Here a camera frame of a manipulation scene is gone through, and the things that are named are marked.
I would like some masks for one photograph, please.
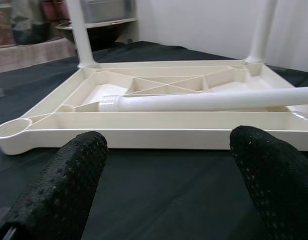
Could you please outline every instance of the plastic tray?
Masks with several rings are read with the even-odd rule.
[[[249,125],[308,151],[308,120],[292,112],[297,107],[98,112],[98,101],[110,95],[137,98],[277,88],[293,86],[264,64],[244,60],[102,63],[78,70],[23,116],[0,125],[0,148],[14,155],[36,147],[61,147],[79,133],[98,131],[110,148],[227,150],[231,130]]]

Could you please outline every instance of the white tube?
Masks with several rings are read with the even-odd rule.
[[[66,3],[73,26],[73,35],[79,57],[78,67],[84,68],[94,66],[97,62],[94,60],[90,47],[80,0],[66,0]]]
[[[162,96],[105,96],[100,112],[207,112],[308,104],[308,87]]]
[[[265,0],[264,8],[260,13],[256,30],[253,37],[249,57],[247,62],[263,63],[265,62],[266,49],[269,35],[272,28],[277,0]]]

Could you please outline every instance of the white wall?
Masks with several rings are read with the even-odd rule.
[[[134,40],[248,56],[262,0],[138,0]],[[308,0],[279,0],[267,63],[308,71]]]

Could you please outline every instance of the black tablecloth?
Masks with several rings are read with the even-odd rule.
[[[223,60],[149,42],[94,53],[100,63]],[[0,73],[0,124],[17,118],[73,74],[76,57]],[[276,68],[297,87],[308,73]],[[0,153],[0,207],[9,206],[55,154]],[[83,240],[267,239],[228,151],[111,149]]]

